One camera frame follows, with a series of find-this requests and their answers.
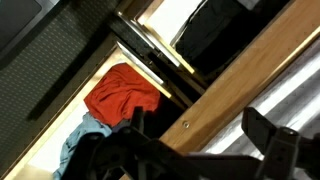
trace light blue cloth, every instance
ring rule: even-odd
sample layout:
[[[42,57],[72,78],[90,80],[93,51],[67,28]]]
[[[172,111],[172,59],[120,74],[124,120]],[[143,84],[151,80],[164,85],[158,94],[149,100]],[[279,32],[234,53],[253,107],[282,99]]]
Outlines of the light blue cloth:
[[[64,173],[80,138],[87,133],[93,132],[102,133],[105,137],[108,137],[112,133],[112,130],[109,128],[109,126],[102,124],[89,112],[87,112],[83,116],[82,123],[79,124],[79,126],[70,134],[62,146],[60,154],[60,167],[53,173],[54,180],[61,179],[61,176]]]

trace red cloth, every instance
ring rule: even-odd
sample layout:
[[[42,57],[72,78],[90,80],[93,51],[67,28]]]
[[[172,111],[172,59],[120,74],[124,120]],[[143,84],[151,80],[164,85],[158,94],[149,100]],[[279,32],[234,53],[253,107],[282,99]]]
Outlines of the red cloth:
[[[134,107],[158,107],[160,92],[127,64],[112,67],[84,99],[93,117],[110,126],[131,119]]]

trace wooden board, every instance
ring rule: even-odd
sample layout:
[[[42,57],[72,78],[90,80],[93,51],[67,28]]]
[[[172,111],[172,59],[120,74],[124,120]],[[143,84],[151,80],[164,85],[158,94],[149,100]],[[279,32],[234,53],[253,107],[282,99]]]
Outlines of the wooden board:
[[[161,141],[182,154],[207,145],[319,34],[319,8],[319,0],[292,1]]]

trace clothing pile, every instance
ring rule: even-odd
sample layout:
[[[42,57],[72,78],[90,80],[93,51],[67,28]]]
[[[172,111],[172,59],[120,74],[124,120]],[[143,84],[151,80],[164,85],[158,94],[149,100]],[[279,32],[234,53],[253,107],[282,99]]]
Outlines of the clothing pile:
[[[54,179],[61,179],[83,135],[100,132],[108,137],[112,131],[130,124],[136,106],[155,111],[159,100],[160,92],[129,65],[112,67],[84,99],[89,112],[63,144],[60,167],[53,173]]]

